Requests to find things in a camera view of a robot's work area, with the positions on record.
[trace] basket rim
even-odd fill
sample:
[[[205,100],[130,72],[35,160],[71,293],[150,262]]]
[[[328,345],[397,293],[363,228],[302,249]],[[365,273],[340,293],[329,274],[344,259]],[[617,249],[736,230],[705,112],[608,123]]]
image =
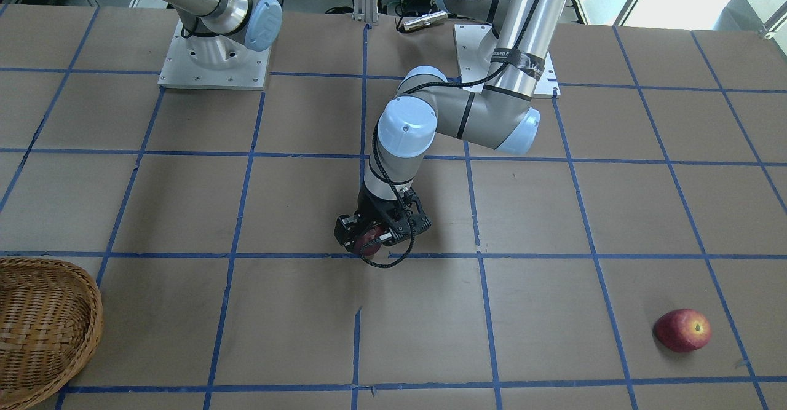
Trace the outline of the basket rim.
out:
[[[104,327],[104,311],[101,301],[101,291],[98,289],[95,279],[84,268],[61,259],[28,258],[21,256],[0,256],[0,270],[8,267],[55,267],[61,272],[70,273],[79,281],[79,287],[88,293],[90,298],[90,320],[88,321],[87,331],[84,334],[84,341],[76,351],[68,365],[52,381],[42,387],[32,390],[29,394],[23,394],[13,401],[3,402],[0,396],[0,410],[12,410],[30,408],[50,398],[57,390],[64,387],[68,381],[74,377],[95,354],[95,349],[101,340]]]

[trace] white mounting plate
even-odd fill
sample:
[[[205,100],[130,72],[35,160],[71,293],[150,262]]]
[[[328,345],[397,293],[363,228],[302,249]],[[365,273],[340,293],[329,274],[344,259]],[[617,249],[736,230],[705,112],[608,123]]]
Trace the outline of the white mounting plate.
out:
[[[456,59],[459,60],[459,72],[465,82],[482,79],[489,73],[489,59],[478,54],[478,46],[489,30],[491,26],[477,24],[456,24],[453,27],[456,38]],[[483,90],[483,84],[465,87],[465,89],[479,93]],[[552,98],[554,92],[560,95],[560,86],[557,84],[552,56],[547,52],[544,74],[536,85],[533,97]]]
[[[224,70],[206,69],[191,60],[191,51],[180,37],[181,27],[178,21],[158,77],[159,85],[170,89],[264,90],[270,49],[255,52],[239,45],[239,49],[247,51],[244,52],[244,61],[238,66]]]

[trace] apple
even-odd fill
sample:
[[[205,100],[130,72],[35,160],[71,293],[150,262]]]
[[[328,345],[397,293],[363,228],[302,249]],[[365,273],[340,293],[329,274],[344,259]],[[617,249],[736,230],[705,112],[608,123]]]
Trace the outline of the apple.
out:
[[[658,340],[675,352],[692,352],[711,340],[711,323],[697,310],[678,309],[667,313],[653,326]]]

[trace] brown woven basket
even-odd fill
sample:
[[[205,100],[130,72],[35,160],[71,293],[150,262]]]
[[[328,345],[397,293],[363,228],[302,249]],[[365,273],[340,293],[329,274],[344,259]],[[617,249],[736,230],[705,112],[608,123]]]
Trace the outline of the brown woven basket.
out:
[[[56,393],[93,357],[102,327],[101,293],[85,270],[0,258],[0,410]]]

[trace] gray floor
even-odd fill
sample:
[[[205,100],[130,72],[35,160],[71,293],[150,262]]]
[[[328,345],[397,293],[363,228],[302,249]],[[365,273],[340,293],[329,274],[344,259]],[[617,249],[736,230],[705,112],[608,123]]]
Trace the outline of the gray floor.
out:
[[[398,80],[458,76],[451,26],[287,13],[265,93],[162,90],[174,10],[0,9],[0,255],[76,262],[105,302],[95,358],[36,410],[787,401],[771,41],[561,25],[528,156],[438,138],[435,225],[377,270],[335,217]],[[711,321],[698,352],[652,337],[678,307]]]

